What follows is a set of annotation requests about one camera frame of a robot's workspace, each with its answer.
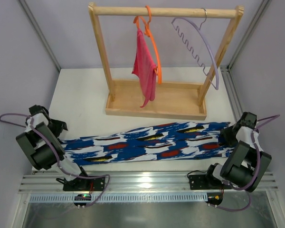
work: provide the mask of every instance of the clothes rack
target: clothes rack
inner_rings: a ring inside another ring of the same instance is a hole
[[[230,19],[229,25],[215,55],[216,66],[211,66],[203,84],[163,82],[156,85],[156,99],[140,108],[143,95],[138,80],[112,79],[105,43],[99,22],[100,15],[148,16],[145,7],[99,7],[88,5],[104,75],[109,88],[105,112],[108,115],[158,117],[188,120],[205,120],[207,116],[205,95],[214,78],[214,67],[219,67],[232,37],[244,14],[243,6],[235,9],[206,9],[207,18]],[[204,18],[204,9],[151,8],[153,17]]]

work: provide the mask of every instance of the red garment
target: red garment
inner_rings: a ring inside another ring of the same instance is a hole
[[[155,99],[155,69],[156,64],[153,62],[152,56],[148,50],[148,46],[143,37],[143,32],[140,29],[137,29],[137,49],[132,74],[138,76],[142,94],[145,97],[141,108],[145,107],[149,101]]]

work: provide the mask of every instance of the table surface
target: table surface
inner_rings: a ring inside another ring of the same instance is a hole
[[[111,68],[113,78],[137,79],[131,68]],[[219,72],[219,90],[210,87],[206,95],[207,118],[199,122],[234,122],[226,88]],[[200,67],[163,67],[163,81],[203,83]],[[102,68],[62,69],[49,109],[50,117],[65,121],[61,139],[110,135],[137,127],[184,122],[184,120],[110,116],[105,114],[108,88]],[[206,170],[226,158],[204,160],[139,161],[85,166],[87,171],[190,171]]]

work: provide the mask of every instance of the hanger hook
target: hanger hook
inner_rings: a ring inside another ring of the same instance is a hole
[[[207,10],[205,8],[202,8],[205,11],[205,20],[200,24],[199,29],[201,29],[201,25],[204,24],[207,20]]]
[[[149,23],[151,22],[151,20],[152,20],[152,16],[151,16],[151,10],[150,10],[150,7],[147,5],[147,6],[145,6],[146,8],[147,8],[147,10],[148,10],[148,13],[149,13],[149,20],[148,20],[148,25],[149,25]]]

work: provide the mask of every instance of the blue patterned cloth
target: blue patterned cloth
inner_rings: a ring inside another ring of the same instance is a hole
[[[80,137],[61,142],[66,156],[78,165],[151,160],[228,157],[223,123],[169,123],[141,127],[109,136]]]

